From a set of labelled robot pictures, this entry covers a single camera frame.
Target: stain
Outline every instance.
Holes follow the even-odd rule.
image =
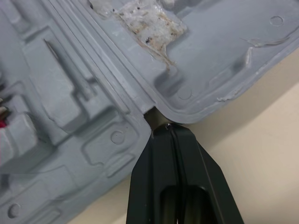
[[[139,45],[156,59],[166,62],[167,67],[174,64],[167,57],[166,46],[187,30],[179,18],[170,19],[156,0],[133,0],[124,5],[118,15]]]

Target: red object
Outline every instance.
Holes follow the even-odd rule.
[[[0,120],[0,128],[6,127],[6,123],[3,120]]]

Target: gray plastic case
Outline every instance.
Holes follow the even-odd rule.
[[[66,223],[131,172],[144,113],[199,121],[299,46],[297,0],[144,1],[0,0],[1,224]]]

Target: beige surface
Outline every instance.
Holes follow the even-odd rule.
[[[299,50],[188,126],[222,168],[246,224],[299,224]],[[125,224],[129,178],[70,224]]]

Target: black metal tool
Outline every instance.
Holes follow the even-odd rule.
[[[243,224],[217,163],[187,128],[153,132],[131,177],[127,224]]]

